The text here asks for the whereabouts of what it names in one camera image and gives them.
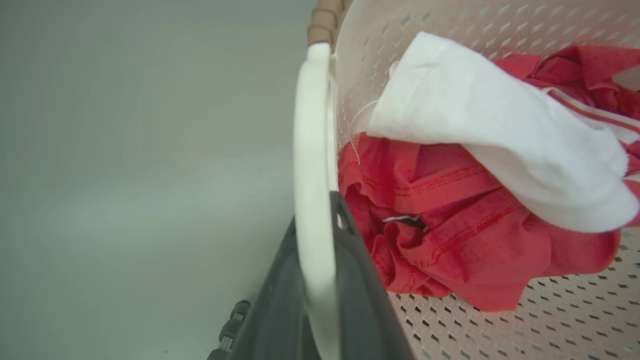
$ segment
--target white cloth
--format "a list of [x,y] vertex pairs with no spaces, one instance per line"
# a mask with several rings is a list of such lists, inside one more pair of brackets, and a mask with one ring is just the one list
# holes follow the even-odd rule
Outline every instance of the white cloth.
[[612,130],[462,45],[419,33],[371,115],[370,136],[460,143],[529,210],[585,233],[624,226],[636,197]]

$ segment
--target gray wall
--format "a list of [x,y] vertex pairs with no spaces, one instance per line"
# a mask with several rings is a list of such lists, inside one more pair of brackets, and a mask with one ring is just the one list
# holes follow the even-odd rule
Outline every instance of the gray wall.
[[292,217],[313,0],[0,0],[0,358],[205,359]]

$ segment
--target laundry basket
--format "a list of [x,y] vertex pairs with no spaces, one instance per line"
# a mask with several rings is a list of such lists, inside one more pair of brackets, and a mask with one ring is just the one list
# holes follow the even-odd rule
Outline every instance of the laundry basket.
[[[489,59],[572,44],[640,48],[640,0],[320,0],[294,125],[298,247],[319,347],[335,342],[328,192],[337,153],[363,130],[391,64],[420,31]],[[416,359],[640,359],[638,276],[640,231],[624,229],[608,270],[535,279],[513,312],[483,313],[455,295],[389,296]]]

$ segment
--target white plastic handle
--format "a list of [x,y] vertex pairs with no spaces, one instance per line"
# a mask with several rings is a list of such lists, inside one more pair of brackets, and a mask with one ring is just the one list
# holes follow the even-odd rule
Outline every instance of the white plastic handle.
[[312,44],[300,69],[294,116],[293,174],[296,236],[312,333],[323,360],[339,360],[335,250],[329,197],[334,131],[328,113],[331,47]]

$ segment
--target red clothing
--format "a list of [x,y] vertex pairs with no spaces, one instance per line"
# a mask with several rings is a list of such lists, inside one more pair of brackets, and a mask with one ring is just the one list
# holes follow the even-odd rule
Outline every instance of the red clothing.
[[516,54],[494,63],[538,88],[556,87],[588,106],[640,120],[640,93],[611,80],[640,65],[640,49],[570,46],[540,60],[540,55]]
[[[340,191],[390,291],[453,291],[483,311],[513,310],[532,278],[599,272],[618,251],[619,230],[540,220],[460,145],[359,137],[358,155],[351,144],[340,154]],[[401,215],[429,230],[383,221]]]

